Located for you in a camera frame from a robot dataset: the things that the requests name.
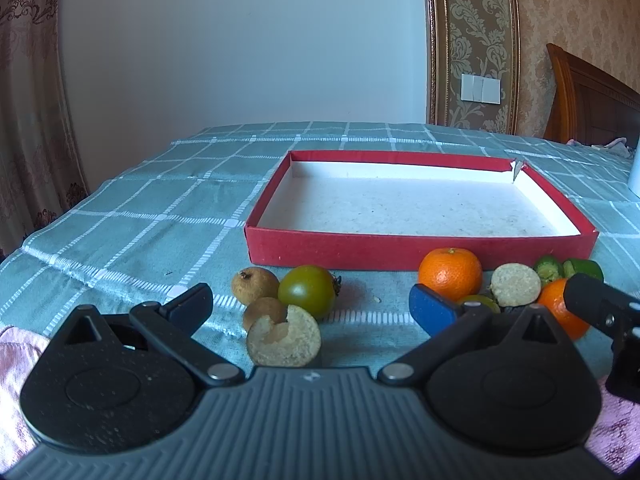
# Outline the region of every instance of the curtain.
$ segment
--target curtain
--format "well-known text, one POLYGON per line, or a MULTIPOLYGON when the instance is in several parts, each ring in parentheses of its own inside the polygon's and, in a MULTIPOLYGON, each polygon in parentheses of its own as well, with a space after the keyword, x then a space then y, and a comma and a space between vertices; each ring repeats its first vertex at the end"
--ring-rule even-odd
POLYGON ((58 57, 58 0, 0 0, 0 262, 85 197, 58 57))

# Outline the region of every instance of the pink cloth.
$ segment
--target pink cloth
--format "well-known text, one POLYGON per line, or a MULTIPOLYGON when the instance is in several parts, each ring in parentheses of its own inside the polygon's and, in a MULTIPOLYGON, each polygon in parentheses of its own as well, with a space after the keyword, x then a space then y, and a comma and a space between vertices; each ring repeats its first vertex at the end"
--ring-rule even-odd
POLYGON ((609 469, 620 474, 640 455, 640 404, 611 395, 599 381, 602 410, 586 447, 609 469))
POLYGON ((48 343, 46 337, 27 330, 0 328, 0 473, 35 446, 20 414, 19 396, 48 343))

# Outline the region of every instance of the light switch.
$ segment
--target light switch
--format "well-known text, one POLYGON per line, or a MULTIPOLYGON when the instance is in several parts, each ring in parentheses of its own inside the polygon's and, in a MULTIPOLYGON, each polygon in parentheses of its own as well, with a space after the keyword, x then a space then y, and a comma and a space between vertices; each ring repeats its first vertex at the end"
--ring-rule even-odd
POLYGON ((484 77, 475 75, 474 76, 474 101, 477 103, 482 102, 482 85, 484 77))
POLYGON ((500 104, 500 80, 492 77, 483 77, 482 95, 478 99, 481 103, 500 104))
POLYGON ((463 101, 474 100, 474 76, 472 74, 462 74, 462 88, 460 89, 460 99, 463 101))

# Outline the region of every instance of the grey plastic base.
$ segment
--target grey plastic base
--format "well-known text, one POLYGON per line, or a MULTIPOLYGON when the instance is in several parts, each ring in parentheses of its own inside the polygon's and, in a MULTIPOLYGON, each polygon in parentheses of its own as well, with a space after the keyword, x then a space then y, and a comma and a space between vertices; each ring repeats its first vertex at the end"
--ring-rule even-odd
POLYGON ((583 449, 497 456, 457 440, 417 392, 374 382, 366 368, 258 368, 209 390, 177 431, 149 446, 73 456, 38 446, 8 480, 604 480, 583 449))

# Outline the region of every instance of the brown round fruit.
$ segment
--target brown round fruit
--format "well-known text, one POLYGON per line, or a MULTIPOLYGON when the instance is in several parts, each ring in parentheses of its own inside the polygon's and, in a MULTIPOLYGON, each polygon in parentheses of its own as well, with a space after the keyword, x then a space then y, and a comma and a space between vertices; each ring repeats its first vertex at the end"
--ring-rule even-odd
POLYGON ((257 366, 304 367, 320 352, 320 329, 303 308, 289 305, 287 321, 274 323, 262 316, 246 336, 246 349, 257 366))
POLYGON ((249 305, 258 298, 277 298, 278 281, 276 275, 262 267, 247 267, 236 273, 231 280, 231 292, 243 305, 249 305))
POLYGON ((275 298, 258 298, 244 310, 242 327, 249 332, 251 325, 262 316, 269 316, 276 324, 284 323, 287 320, 287 307, 275 298))

